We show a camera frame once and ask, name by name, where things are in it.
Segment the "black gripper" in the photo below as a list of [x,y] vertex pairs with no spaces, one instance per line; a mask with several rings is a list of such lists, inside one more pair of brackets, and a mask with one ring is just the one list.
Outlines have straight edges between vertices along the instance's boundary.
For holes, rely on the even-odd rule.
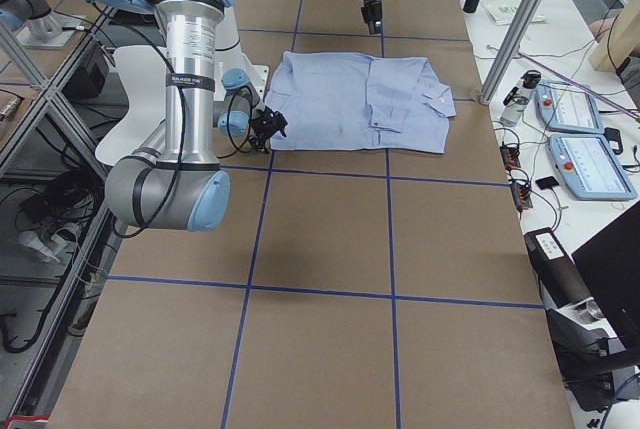
[[254,119],[250,121],[252,134],[249,137],[249,143],[252,149],[258,153],[268,153],[266,147],[267,141],[280,131],[280,125],[273,121],[261,121]]
[[361,0],[361,14],[370,33],[382,31],[382,2],[381,0]]

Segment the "background small robot arm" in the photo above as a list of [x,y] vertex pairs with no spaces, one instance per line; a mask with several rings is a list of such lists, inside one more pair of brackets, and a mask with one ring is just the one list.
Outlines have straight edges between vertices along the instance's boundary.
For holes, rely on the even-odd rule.
[[61,49],[75,30],[65,30],[67,21],[53,11],[47,0],[1,0],[1,22],[17,33],[19,43],[30,49]]

